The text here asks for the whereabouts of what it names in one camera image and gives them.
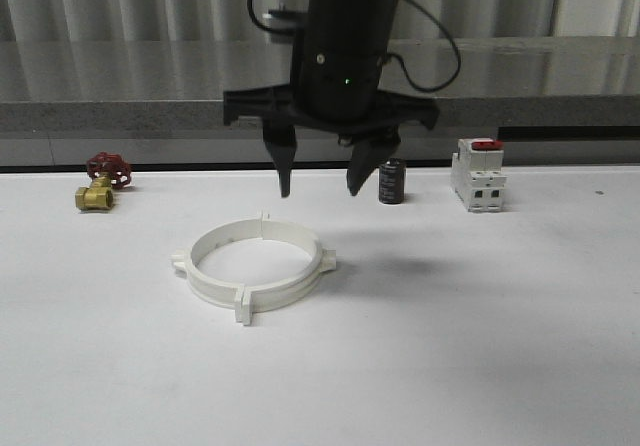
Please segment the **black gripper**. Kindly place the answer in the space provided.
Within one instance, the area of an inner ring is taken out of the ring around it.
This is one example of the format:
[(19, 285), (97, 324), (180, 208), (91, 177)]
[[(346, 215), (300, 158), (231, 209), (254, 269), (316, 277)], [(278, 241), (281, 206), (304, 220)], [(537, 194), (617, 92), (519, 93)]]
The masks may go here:
[(294, 38), (288, 83), (224, 92), (225, 124), (261, 120), (282, 198), (290, 195), (294, 126), (357, 138), (346, 175), (352, 196), (393, 156), (401, 124), (435, 126), (433, 100), (379, 87), (398, 1), (309, 0), (303, 20), (286, 31)]

